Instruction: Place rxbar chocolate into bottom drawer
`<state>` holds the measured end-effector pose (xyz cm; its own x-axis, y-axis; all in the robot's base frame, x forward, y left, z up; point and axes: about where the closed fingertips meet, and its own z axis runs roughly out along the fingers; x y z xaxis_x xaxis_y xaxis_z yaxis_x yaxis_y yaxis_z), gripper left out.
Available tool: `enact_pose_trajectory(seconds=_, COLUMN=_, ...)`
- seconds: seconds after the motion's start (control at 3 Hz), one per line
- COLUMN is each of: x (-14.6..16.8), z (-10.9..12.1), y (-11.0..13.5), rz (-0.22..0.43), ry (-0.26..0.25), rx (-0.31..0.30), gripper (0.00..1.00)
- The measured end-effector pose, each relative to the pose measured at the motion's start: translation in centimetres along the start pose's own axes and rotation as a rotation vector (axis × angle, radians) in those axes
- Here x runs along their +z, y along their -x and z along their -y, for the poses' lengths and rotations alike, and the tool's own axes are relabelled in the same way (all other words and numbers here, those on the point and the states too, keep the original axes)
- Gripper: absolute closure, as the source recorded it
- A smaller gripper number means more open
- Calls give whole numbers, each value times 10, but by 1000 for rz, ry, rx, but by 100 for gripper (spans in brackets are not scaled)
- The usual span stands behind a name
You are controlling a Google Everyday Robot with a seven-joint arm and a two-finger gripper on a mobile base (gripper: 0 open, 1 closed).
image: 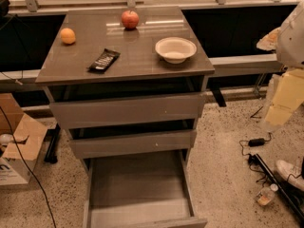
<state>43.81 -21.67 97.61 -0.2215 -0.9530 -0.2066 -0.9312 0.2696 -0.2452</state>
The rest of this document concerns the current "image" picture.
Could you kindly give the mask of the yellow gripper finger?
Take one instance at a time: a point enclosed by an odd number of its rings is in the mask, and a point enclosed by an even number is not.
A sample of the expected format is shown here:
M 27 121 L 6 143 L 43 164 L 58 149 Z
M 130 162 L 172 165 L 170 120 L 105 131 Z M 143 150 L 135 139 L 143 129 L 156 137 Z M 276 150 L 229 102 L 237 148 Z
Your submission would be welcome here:
M 276 131 L 304 103 L 304 70 L 287 70 L 281 76 L 274 75 L 268 85 L 263 128 Z
M 279 32 L 280 28 L 273 29 L 256 43 L 256 47 L 266 51 L 275 50 Z

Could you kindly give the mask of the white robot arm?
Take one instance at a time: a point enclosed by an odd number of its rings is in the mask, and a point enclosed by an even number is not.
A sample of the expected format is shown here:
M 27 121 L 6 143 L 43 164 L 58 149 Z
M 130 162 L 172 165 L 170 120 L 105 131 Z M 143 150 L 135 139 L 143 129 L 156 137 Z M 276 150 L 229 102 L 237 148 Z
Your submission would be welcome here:
M 279 28 L 273 29 L 256 47 L 273 50 L 286 71 L 268 84 L 261 127 L 278 130 L 304 103 L 304 2 L 301 1 Z

